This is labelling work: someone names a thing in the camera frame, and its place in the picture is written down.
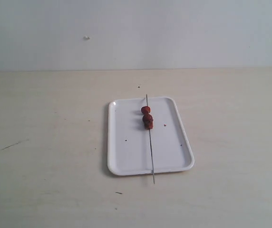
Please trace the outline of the dark brown rounded block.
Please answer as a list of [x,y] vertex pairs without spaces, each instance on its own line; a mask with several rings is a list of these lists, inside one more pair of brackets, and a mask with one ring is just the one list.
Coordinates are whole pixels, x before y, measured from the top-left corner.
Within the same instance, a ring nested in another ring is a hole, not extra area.
[[153,129],[153,122],[151,120],[144,121],[144,127],[147,130]]

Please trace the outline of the thin metal skewer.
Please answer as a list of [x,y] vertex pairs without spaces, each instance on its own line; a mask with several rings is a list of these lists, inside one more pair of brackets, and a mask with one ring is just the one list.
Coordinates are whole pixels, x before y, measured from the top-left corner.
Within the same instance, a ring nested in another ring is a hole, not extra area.
[[[148,106],[148,95],[146,94],[146,105]],[[151,163],[152,163],[152,177],[153,184],[155,185],[155,170],[154,170],[154,159],[153,159],[153,150],[152,150],[152,139],[151,139],[151,128],[149,130],[149,143],[150,143],[150,154],[151,154]]]

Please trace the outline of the white plastic tray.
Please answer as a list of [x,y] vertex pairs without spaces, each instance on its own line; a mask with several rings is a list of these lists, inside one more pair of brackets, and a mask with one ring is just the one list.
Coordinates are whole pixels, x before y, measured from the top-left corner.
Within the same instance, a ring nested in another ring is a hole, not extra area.
[[[118,99],[108,106],[107,166],[117,176],[152,174],[149,130],[141,108],[146,98]],[[155,173],[186,171],[194,155],[175,101],[150,97],[151,129]]]

